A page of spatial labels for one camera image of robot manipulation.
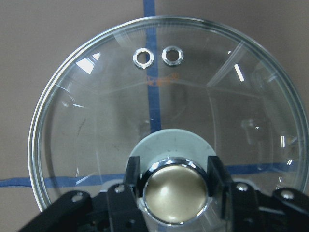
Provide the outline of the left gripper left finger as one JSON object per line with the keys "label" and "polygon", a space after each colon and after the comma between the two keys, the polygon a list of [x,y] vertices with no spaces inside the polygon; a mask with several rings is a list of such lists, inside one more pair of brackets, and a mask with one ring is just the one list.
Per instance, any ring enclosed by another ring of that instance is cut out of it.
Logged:
{"label": "left gripper left finger", "polygon": [[21,228],[22,232],[145,232],[147,225],[135,192],[140,158],[130,157],[123,183],[91,197],[69,191]]}

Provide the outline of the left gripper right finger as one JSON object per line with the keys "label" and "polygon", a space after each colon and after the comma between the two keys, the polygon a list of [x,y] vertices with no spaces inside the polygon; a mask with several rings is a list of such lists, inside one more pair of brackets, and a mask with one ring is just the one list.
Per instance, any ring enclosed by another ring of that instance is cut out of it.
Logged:
{"label": "left gripper right finger", "polygon": [[208,157],[209,196],[219,204],[226,232],[307,232],[309,197],[294,188],[267,196],[245,182],[235,182],[218,156]]}

